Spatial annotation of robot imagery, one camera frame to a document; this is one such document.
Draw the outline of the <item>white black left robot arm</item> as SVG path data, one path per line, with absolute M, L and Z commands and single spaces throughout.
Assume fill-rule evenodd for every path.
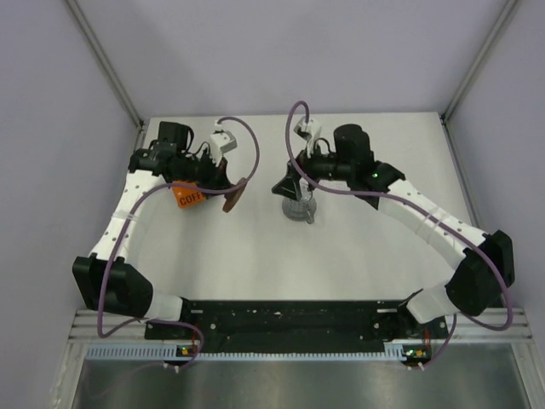
M 193 318 L 185 298 L 166 294 L 136 266 L 159 194 L 175 187 L 199 200 L 233 193 L 227 177 L 227 153 L 236 149 L 235 136 L 215 124 L 214 132 L 192 149 L 193 129 L 162 121 L 147 147 L 135 150 L 128 165 L 122 195 L 108 225 L 87 256 L 72 264 L 84 304 L 96 312 L 133 319 L 163 320 L 173 337 L 187 336 Z

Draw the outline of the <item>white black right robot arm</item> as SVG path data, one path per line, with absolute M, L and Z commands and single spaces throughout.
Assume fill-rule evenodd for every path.
M 306 146 L 290 155 L 273 193 L 300 201 L 302 181 L 310 190 L 322 180 L 343 181 L 347 194 L 406 226 L 452 268 L 450 279 L 417 291 L 399 306 L 397 324 L 404 335 L 419 336 L 429 321 L 443 315 L 479 316 L 514 283 L 511 238 L 501 230 L 486 233 L 437 206 L 400 170 L 375 159 L 370 137 L 359 125 L 336 128 L 335 145 L 327 152 L 318 146 L 321 127 L 313 120 L 301 119 L 294 131 Z

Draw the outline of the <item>grey glass coffee server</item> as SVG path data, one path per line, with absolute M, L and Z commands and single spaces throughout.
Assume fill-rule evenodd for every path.
M 317 201 L 313 197 L 313 190 L 307 182 L 301 181 L 300 188 L 301 198 L 299 200 L 283 198 L 282 211 L 291 221 L 313 224 L 317 210 Z

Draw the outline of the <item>orange coffee filter box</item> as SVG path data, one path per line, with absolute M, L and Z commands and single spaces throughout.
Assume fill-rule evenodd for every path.
M 198 191 L 197 187 L 196 182 L 174 181 L 171 190 L 180 209 L 188 209 L 207 201 L 206 194 Z

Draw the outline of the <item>aluminium frame post left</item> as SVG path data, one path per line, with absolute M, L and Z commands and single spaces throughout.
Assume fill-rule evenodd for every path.
M 67 11 L 72 17 L 75 26 L 83 36 L 84 42 L 88 45 L 93 58 L 98 67 L 105 76 L 113 94 L 118 99 L 125 113 L 128 115 L 130 122 L 139 130 L 143 127 L 144 121 L 138 113 L 135 104 L 129 97 L 129 93 L 125 89 L 120 77 L 116 73 L 110 59 L 104 50 L 99 38 L 95 34 L 95 30 L 91 26 L 89 19 L 85 15 L 79 1 L 63 0 Z

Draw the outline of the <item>aluminium frame post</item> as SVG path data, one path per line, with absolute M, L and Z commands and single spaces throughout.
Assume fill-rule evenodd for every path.
M 143 127 L 144 121 L 138 113 L 135 104 L 129 97 L 129 93 L 125 89 L 120 77 L 116 73 L 110 59 L 104 50 L 99 38 L 95 34 L 95 30 L 91 26 L 89 19 L 85 15 L 79 1 L 63 0 L 67 11 L 72 17 L 75 26 L 83 36 L 84 42 L 88 45 L 93 58 L 98 67 L 105 76 L 113 94 L 118 99 L 125 113 L 128 115 L 130 122 L 139 130 Z
M 503 2 L 499 15 L 495 18 L 493 25 L 487 32 L 477 54 L 472 60 L 471 65 L 463 75 L 462 81 L 456 87 L 456 90 L 453 96 L 450 98 L 446 109 L 440 114 L 440 119 L 444 127 L 446 127 L 454 118 L 474 81 L 485 67 L 485 64 L 489 60 L 493 50 L 501 40 L 503 33 L 507 30 L 508 25 L 515 16 L 520 4 L 520 0 L 507 0 Z

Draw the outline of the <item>aluminium front rail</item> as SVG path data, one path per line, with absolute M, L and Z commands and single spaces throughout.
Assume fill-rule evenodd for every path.
M 500 325 L 500 321 L 506 318 L 505 308 L 489 308 L 478 318 L 489 325 Z M 121 315 L 105 314 L 103 318 L 103 331 L 110 331 L 116 325 L 127 320 Z M 453 319 L 446 317 L 446 328 L 449 331 L 452 327 Z M 96 328 L 97 313 L 91 310 L 78 310 L 72 322 L 72 328 L 69 332 L 69 341 L 80 343 L 94 342 L 148 342 L 145 339 L 147 325 L 140 322 L 134 322 L 119 329 L 107 338 L 98 337 Z M 534 340 L 529 327 L 525 312 L 522 308 L 515 308 L 513 312 L 512 325 L 505 331 L 492 331 L 480 325 L 473 323 L 468 318 L 457 315 L 456 329 L 450 339 L 449 344 L 454 343 L 531 343 Z M 419 340 L 414 339 L 395 339 L 390 343 L 416 344 Z

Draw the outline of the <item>aluminium frame post right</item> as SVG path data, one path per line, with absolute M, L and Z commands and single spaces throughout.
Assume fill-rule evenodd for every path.
M 508 25 L 515 16 L 520 4 L 520 0 L 507 0 L 503 2 L 499 15 L 495 18 L 493 25 L 487 32 L 477 54 L 472 60 L 471 65 L 463 75 L 462 81 L 456 87 L 456 90 L 453 96 L 450 98 L 446 109 L 440 114 L 440 119 L 444 127 L 446 127 L 454 118 L 474 81 L 485 67 L 485 64 L 489 60 L 493 50 L 501 40 L 503 33 L 507 30 Z

